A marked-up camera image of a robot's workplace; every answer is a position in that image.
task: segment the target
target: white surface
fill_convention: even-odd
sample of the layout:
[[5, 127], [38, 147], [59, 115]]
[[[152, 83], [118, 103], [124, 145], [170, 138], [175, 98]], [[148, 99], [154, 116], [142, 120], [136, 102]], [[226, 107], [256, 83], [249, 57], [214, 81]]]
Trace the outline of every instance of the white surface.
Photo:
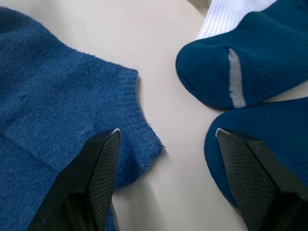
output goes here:
[[[116, 192], [121, 231], [245, 231], [217, 189], [203, 145], [220, 112], [182, 86], [175, 59], [204, 18], [185, 0], [0, 0], [42, 22], [65, 44], [141, 76], [144, 115], [166, 147], [137, 183]], [[307, 85], [285, 94], [298, 98]]]
[[196, 39], [229, 32], [237, 27], [246, 14], [262, 11], [276, 0], [212, 0], [205, 21]]

